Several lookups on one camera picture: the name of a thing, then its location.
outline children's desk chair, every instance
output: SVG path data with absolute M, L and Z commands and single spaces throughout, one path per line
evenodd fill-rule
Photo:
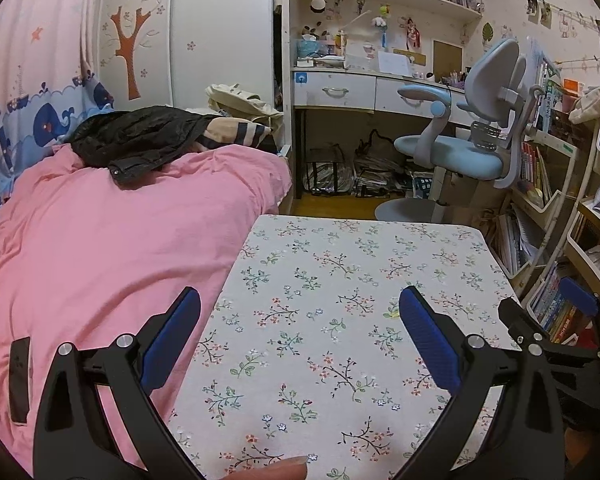
M 475 180 L 493 182 L 496 189 L 511 187 L 520 175 L 526 124 L 543 94 L 537 85 L 529 90 L 520 85 L 525 71 L 526 58 L 520 56 L 516 40 L 501 41 L 472 68 L 464 85 L 466 102 L 458 103 L 458 108 L 477 117 L 471 126 L 470 140 L 440 136 L 451 115 L 449 90 L 420 83 L 406 84 L 398 94 L 406 99 L 430 101 L 433 120 L 420 135 L 397 139 L 395 149 L 412 156 L 415 163 L 424 168 L 442 168 Z M 515 112 L 513 124 L 509 133 L 503 134 L 501 128 L 509 126 L 512 110 Z M 498 123 L 499 128 L 491 123 Z M 497 148 L 510 151 L 506 173 Z M 445 206 L 439 200 L 402 198 L 378 206 L 376 219 L 440 223 L 444 212 Z

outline chair base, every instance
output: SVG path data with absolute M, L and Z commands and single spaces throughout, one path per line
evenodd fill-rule
M 440 223 L 444 207 L 435 200 L 399 198 L 389 200 L 376 208 L 376 220 L 382 222 Z

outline desk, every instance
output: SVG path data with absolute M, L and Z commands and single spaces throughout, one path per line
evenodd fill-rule
M 338 68 L 295 68 L 294 107 L 296 110 L 296 198 L 302 196 L 301 154 L 306 143 L 306 110 L 350 110 L 352 112 L 390 112 L 432 119 L 430 103 L 405 99 L 398 89 L 409 82 L 417 82 L 434 88 L 447 90 L 451 95 L 451 117 L 449 122 L 469 128 L 474 118 L 458 108 L 464 101 L 464 91 L 446 85 L 423 81 L 411 77 L 376 72 L 361 72 Z

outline blue chair seat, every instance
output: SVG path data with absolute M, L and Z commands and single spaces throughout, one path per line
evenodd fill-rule
M 395 149 L 413 156 L 419 135 L 400 137 Z M 431 149 L 431 163 L 447 171 L 459 173 L 475 180 L 496 180 L 502 175 L 503 162 L 495 153 L 479 150 L 468 140 L 439 136 Z

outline wooden floor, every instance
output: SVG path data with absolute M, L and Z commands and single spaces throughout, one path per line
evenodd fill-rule
M 313 196 L 304 193 L 294 200 L 291 214 L 312 218 L 375 220 L 374 211 L 389 198 L 356 198 L 354 196 Z

